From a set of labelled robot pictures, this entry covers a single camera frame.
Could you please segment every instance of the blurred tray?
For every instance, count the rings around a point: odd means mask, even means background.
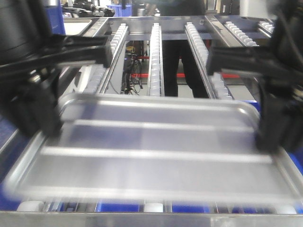
[[[258,112],[237,101],[72,94],[62,133],[35,136],[6,178],[37,200],[294,203],[302,175],[254,146]]]

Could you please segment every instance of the metal tray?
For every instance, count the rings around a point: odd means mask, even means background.
[[[10,174],[14,195],[294,203],[302,175],[254,146],[258,112],[237,101],[72,94],[58,138],[35,136]]]

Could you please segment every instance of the black pants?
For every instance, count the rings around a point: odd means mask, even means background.
[[[196,98],[208,98],[199,69],[187,40],[163,41],[163,74],[165,96],[178,96],[177,70],[182,58],[185,79]]]

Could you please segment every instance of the wire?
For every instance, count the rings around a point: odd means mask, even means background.
[[[280,21],[282,23],[282,27],[283,27],[283,29],[285,31],[285,34],[286,34],[286,36],[287,36],[287,38],[288,38],[288,40],[290,42],[290,47],[292,48],[294,54],[298,58],[300,64],[303,65],[303,56],[301,55],[301,52],[300,52],[298,46],[295,44],[293,35],[291,34],[291,31],[290,31],[290,29],[288,27],[287,20],[286,20],[286,18],[284,16],[283,12],[281,10],[279,10],[277,12],[277,15],[278,15],[278,17],[279,17],[279,19],[280,19]]]
[[[112,89],[113,89],[118,95],[121,94],[121,93],[117,92],[117,90],[114,88],[114,86],[113,86],[113,84],[112,84],[111,81],[109,81],[109,84],[111,85]]]

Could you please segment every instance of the person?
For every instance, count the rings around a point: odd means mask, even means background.
[[[150,0],[161,16],[199,16],[205,14],[203,0]],[[196,98],[208,98],[195,58],[187,40],[162,41],[165,96],[178,96],[177,71],[181,57],[186,83]]]

